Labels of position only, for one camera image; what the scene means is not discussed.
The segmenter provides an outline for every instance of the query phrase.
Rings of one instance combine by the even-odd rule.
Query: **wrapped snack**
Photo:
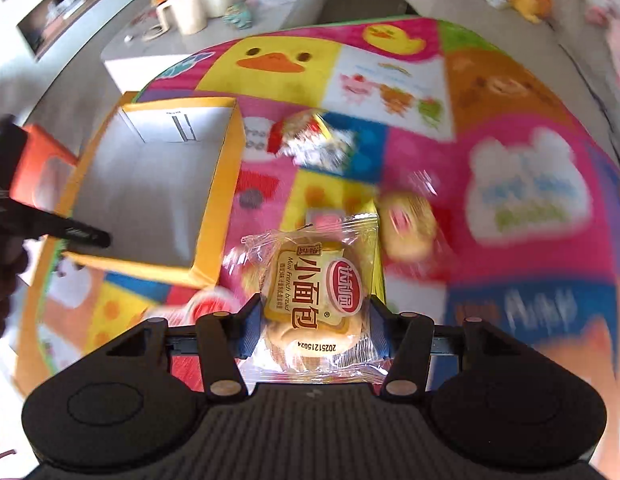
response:
[[[420,262],[432,253],[437,221],[432,206],[409,192],[389,193],[379,201],[381,242],[392,260]]]
[[[382,195],[378,208],[384,264],[410,278],[445,279],[453,253],[427,198],[390,192]]]
[[[271,136],[280,139],[277,156],[294,157],[297,166],[342,174],[354,150],[357,134],[330,126],[320,110],[311,109],[275,124]]]
[[[378,361],[370,339],[369,294],[384,299],[376,213],[320,228],[243,239],[246,269],[258,269],[263,332],[251,366],[316,380]]]

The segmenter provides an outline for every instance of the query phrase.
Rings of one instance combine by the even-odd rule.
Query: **cartoon pig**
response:
[[[353,76],[341,74],[341,87],[345,91],[347,102],[360,105],[372,95],[376,83],[369,81],[360,74]]]

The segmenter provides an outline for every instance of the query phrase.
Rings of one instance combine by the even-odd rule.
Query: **open box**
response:
[[[177,285],[213,285],[241,154],[234,98],[125,104],[91,142],[72,217],[112,235],[109,248],[69,244],[79,264]]]

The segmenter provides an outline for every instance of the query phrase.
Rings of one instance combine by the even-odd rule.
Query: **screw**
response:
[[[397,397],[407,397],[417,392],[417,386],[412,381],[406,381],[404,379],[398,379],[391,381],[385,387],[385,391],[391,395]]]
[[[237,381],[221,380],[212,383],[210,391],[218,397],[231,397],[241,391],[241,385]]]

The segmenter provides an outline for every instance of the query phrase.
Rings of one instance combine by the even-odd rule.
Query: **cartoon duck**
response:
[[[340,43],[317,38],[245,38],[210,67],[197,90],[317,107],[340,51]]]
[[[426,47],[425,40],[410,37],[394,25],[370,25],[363,31],[363,39],[372,46],[398,56],[416,54]]]

